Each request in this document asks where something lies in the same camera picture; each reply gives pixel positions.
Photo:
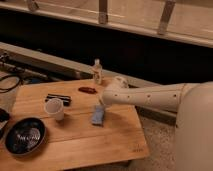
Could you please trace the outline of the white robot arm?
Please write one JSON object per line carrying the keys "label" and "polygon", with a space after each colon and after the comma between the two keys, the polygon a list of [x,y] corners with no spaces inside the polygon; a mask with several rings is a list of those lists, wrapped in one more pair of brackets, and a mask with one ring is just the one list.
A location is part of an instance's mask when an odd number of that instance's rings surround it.
{"label": "white robot arm", "polygon": [[129,88],[115,77],[100,102],[176,112],[175,171],[213,171],[213,82]]}

